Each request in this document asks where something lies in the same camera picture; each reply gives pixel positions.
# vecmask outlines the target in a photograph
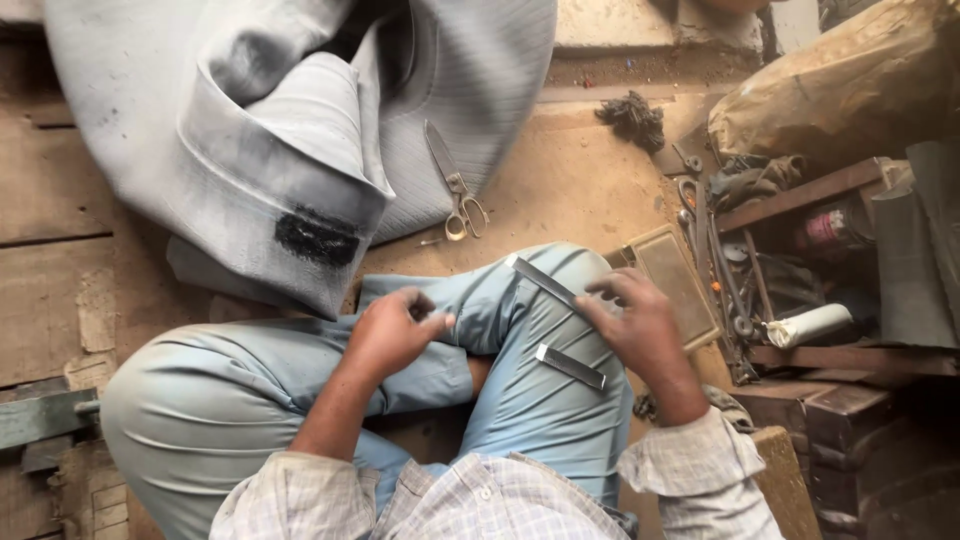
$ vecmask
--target shirt sleeve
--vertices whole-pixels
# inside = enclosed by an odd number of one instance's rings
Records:
[[[754,441],[716,407],[689,424],[650,430],[617,462],[635,491],[660,496],[669,539],[782,538],[751,479],[763,469]]]
[[[376,521],[379,473],[351,463],[295,452],[270,456],[230,491],[210,540],[358,538]]]

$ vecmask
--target black rubber patch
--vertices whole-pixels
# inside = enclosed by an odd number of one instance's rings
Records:
[[[285,213],[276,220],[274,240],[299,258],[333,266],[353,262],[360,245],[357,228],[310,209]]]

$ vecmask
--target light blue trousers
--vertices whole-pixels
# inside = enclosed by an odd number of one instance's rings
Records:
[[[609,270],[590,250],[549,244],[520,252],[575,293]],[[601,337],[549,293],[496,262],[449,278],[370,276],[360,309],[420,287],[456,325],[383,381],[367,415],[470,400],[467,352],[496,355],[459,455],[526,454],[616,506],[614,469],[627,445],[633,392]],[[355,316],[281,319],[169,331],[110,381],[101,422],[113,459],[168,540],[206,538],[230,490],[283,450],[347,345]],[[537,361],[540,343],[602,371],[604,390]],[[381,473],[377,510],[393,496],[406,452],[362,431],[358,466]],[[426,466],[434,475],[447,465]]]

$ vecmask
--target brown sack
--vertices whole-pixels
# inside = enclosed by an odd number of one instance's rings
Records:
[[[710,111],[721,161],[807,158],[812,178],[947,134],[957,0],[883,0],[764,67]]]

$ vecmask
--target shears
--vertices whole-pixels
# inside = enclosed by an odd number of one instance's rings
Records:
[[[444,223],[446,239],[452,241],[463,240],[467,237],[467,232],[474,238],[483,236],[483,233],[487,231],[487,225],[490,224],[490,217],[480,206],[480,203],[469,196],[460,169],[453,162],[440,132],[429,120],[423,123],[423,133],[426,135],[427,144],[430,145],[433,159],[436,160],[441,174],[444,175],[446,187],[453,194],[453,211]],[[483,223],[474,223],[474,221],[480,221],[481,219]]]

